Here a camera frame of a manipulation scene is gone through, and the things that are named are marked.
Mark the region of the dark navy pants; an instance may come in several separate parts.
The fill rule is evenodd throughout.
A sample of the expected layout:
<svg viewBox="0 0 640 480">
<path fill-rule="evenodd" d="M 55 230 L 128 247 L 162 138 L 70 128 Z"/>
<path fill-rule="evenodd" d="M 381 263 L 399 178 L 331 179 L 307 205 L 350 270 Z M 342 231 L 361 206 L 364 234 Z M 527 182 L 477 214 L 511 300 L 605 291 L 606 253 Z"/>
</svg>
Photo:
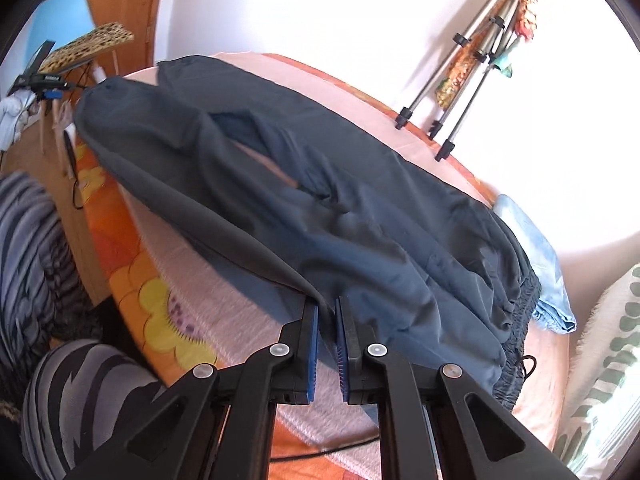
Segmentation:
<svg viewBox="0 0 640 480">
<path fill-rule="evenodd" d="M 266 285 L 320 304 L 334 344 L 346 299 L 384 344 L 461 365 L 505 408 L 524 382 L 540 284 L 487 206 L 353 122 L 206 56 L 86 90 L 75 125 L 102 167 L 254 301 Z"/>
</svg>

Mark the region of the pink blanket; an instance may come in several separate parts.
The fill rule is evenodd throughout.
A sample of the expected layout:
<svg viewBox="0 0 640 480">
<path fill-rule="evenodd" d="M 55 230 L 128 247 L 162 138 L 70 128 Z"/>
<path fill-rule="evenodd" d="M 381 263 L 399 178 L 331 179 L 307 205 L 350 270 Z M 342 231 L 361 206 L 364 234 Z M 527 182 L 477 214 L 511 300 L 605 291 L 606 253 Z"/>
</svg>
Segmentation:
<svg viewBox="0 0 640 480">
<path fill-rule="evenodd" d="M 416 128 L 397 131 L 388 108 L 325 73 L 282 58 L 258 53 L 219 53 L 217 60 L 272 80 L 314 98 L 351 119 L 408 162 L 434 174 L 483 204 L 492 194 L 457 162 L 435 162 L 434 143 Z M 202 361 L 238 364 L 273 341 L 297 307 L 297 296 L 266 285 L 259 300 L 224 278 L 226 262 L 209 264 L 173 228 L 124 188 L 118 190 L 138 254 L 110 277 L 127 326 L 160 378 L 175 382 Z M 341 445 L 369 437 L 372 419 L 340 401 L 337 374 L 318 368 L 317 399 L 304 408 L 279 408 L 273 448 L 284 455 L 303 453 L 320 444 Z"/>
</svg>

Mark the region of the striped grey trousers leg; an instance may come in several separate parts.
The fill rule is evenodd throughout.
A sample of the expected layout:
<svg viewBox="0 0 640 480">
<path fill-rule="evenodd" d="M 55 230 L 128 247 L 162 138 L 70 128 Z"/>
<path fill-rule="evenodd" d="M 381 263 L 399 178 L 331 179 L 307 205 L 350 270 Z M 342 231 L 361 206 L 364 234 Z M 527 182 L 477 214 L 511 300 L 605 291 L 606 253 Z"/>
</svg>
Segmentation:
<svg viewBox="0 0 640 480">
<path fill-rule="evenodd" d="M 165 390 L 106 344 L 53 198 L 1 178 L 1 475 L 63 479 Z"/>
</svg>

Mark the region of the folded light blue jeans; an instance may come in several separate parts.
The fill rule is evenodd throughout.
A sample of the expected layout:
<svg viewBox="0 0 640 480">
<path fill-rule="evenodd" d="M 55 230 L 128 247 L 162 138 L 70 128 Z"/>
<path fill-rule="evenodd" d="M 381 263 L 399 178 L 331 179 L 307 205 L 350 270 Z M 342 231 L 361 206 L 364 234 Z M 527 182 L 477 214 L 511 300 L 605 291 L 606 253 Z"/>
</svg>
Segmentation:
<svg viewBox="0 0 640 480">
<path fill-rule="evenodd" d="M 540 281 L 540 296 L 533 319 L 543 330 L 560 335 L 574 333 L 577 320 L 555 250 L 511 197 L 499 194 L 492 210 L 511 229 Z"/>
</svg>

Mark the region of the green patterned white pillow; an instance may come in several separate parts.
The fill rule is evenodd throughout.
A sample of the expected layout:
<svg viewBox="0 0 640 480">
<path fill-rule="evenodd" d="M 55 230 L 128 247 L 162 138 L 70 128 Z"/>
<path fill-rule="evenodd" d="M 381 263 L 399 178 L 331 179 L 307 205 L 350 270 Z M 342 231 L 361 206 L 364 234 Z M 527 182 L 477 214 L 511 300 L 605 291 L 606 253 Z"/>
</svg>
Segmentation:
<svg viewBox="0 0 640 480">
<path fill-rule="evenodd" d="M 606 479 L 639 435 L 639 268 L 592 309 L 572 364 L 553 453 L 579 479 Z"/>
</svg>

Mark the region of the silver folded tripod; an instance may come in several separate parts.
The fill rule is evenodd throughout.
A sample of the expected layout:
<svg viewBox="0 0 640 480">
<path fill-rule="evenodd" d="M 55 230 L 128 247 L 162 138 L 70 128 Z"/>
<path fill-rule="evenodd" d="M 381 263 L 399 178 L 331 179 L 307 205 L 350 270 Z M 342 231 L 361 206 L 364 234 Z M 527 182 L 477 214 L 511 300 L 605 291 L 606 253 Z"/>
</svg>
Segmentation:
<svg viewBox="0 0 640 480">
<path fill-rule="evenodd" d="M 452 37 L 454 46 L 428 77 L 411 104 L 396 115 L 395 128 L 400 130 L 407 127 L 413 113 L 431 94 L 440 114 L 432 121 L 427 136 L 435 139 L 468 93 L 470 83 L 476 81 L 469 101 L 462 107 L 456 124 L 435 155 L 439 162 L 448 158 L 456 147 L 454 138 L 463 119 L 487 77 L 499 73 L 510 78 L 513 75 L 514 52 L 534 39 L 537 30 L 536 4 L 537 0 L 486 0 L 466 29 Z"/>
</svg>

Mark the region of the leopard print seat cushion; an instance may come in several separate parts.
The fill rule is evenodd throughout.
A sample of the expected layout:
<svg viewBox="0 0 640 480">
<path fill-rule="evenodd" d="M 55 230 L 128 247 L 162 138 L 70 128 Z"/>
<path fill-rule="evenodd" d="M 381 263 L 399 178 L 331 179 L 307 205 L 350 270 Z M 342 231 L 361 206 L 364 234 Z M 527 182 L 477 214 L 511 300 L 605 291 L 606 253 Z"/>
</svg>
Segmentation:
<svg viewBox="0 0 640 480">
<path fill-rule="evenodd" d="M 119 22 L 103 24 L 48 54 L 39 71 L 45 74 L 64 73 L 132 40 L 134 34 Z"/>
</svg>

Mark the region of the colourful scarf on tripod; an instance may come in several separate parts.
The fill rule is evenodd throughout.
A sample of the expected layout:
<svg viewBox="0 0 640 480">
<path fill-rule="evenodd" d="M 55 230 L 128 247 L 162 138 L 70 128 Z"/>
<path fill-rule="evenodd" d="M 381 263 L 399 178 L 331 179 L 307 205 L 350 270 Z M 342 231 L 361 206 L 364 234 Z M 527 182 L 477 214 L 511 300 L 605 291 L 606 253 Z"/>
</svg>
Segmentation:
<svg viewBox="0 0 640 480">
<path fill-rule="evenodd" d="M 434 94 L 443 112 L 454 106 L 464 85 L 471 81 L 474 68 L 503 55 L 518 40 L 534 38 L 536 3 L 537 0 L 488 0 L 468 29 L 454 36 L 456 46 L 437 77 Z"/>
</svg>

